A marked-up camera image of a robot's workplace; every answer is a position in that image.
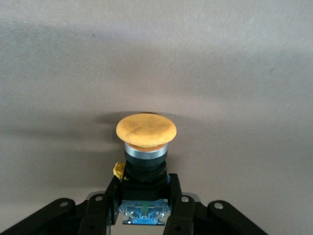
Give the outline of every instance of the beige background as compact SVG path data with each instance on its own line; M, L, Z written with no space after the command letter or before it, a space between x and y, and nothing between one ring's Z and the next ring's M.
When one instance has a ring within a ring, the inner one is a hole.
M171 118L168 172L270 235L313 232L313 2L0 2L0 231L104 190L126 115ZM125 227L113 234L162 234Z

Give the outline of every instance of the yellow button cap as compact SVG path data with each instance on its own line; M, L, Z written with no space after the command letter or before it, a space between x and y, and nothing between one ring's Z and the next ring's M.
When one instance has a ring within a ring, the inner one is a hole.
M121 140L142 148L166 144L174 139L176 133L174 123L157 114L130 115L116 127L116 134Z

